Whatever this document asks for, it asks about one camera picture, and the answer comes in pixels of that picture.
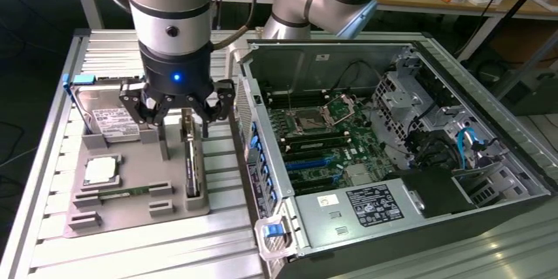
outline hard drive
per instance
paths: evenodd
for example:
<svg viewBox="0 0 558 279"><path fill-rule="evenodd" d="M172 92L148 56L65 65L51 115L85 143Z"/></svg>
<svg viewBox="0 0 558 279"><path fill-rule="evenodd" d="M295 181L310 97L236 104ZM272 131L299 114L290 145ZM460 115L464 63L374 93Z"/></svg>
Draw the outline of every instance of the hard drive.
<svg viewBox="0 0 558 279"><path fill-rule="evenodd" d="M139 140L144 127L135 123L121 104L120 82L121 79L95 80L69 87L89 134L103 134L109 143Z"/></svg>

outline side panel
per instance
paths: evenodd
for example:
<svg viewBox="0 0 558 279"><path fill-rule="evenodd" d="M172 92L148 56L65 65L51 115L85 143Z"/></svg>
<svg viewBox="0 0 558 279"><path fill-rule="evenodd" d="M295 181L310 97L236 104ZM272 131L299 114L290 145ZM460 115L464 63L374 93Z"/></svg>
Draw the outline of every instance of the side panel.
<svg viewBox="0 0 558 279"><path fill-rule="evenodd" d="M503 206L489 212L469 215L299 259L283 267L278 278L330 278L475 237L517 215L535 209L547 199L549 197L541 197Z"/></svg>

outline green circuit board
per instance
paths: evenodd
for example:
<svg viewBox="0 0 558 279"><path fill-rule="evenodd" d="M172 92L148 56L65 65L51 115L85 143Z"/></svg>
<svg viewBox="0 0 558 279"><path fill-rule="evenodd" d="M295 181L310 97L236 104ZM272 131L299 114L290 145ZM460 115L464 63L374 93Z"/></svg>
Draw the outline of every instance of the green circuit board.
<svg viewBox="0 0 558 279"><path fill-rule="evenodd" d="M268 109L286 166L319 164L300 170L287 167L296 195L382 181L395 170L360 108L355 105L355 113L344 120L350 114L346 102L334 101L327 111L330 121L320 107Z"/></svg>

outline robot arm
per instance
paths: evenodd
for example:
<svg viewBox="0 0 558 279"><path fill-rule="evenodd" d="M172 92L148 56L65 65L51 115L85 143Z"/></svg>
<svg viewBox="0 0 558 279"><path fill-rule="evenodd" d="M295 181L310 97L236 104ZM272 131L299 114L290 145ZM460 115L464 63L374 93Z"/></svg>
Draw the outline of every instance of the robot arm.
<svg viewBox="0 0 558 279"><path fill-rule="evenodd" d="M362 31L375 7L375 0L275 0L263 37L308 39L314 24L342 39L351 39Z"/></svg>
<svg viewBox="0 0 558 279"><path fill-rule="evenodd" d="M227 118L232 81L210 76L212 0L129 0L144 84L121 85L120 99L140 124L159 126L171 108L194 108L206 123ZM219 101L206 101L216 91Z"/></svg>
<svg viewBox="0 0 558 279"><path fill-rule="evenodd" d="M135 121L159 126L168 110L184 107L206 123L226 119L235 87L231 80L212 81L210 55L242 36L247 25L214 45L211 0L129 0L129 8L119 5L132 13L145 73L144 82L129 80L121 85L120 100ZM275 0L264 38L307 39L310 23L352 38L374 10L374 0ZM211 107L206 99L214 91L218 104Z"/></svg>

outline handle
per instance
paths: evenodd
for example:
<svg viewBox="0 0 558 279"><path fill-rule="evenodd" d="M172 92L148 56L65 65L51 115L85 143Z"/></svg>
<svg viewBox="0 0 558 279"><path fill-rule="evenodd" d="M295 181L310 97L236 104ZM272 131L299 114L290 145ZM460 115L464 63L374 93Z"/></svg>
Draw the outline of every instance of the handle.
<svg viewBox="0 0 558 279"><path fill-rule="evenodd" d="M271 217L259 219L255 222L254 225L254 231L255 231L255 240L258 242L258 249L260 251L260 257L264 261L274 261L276 259L280 259L283 257L291 256L292 254L296 253L296 247L294 242L290 242L290 245L286 248L282 248L276 251L270 251L268 247L266 246L266 234L263 232L263 229L266 228L266 226L268 225L278 225L278 224L283 224L283 216L282 215L274 215Z"/></svg>

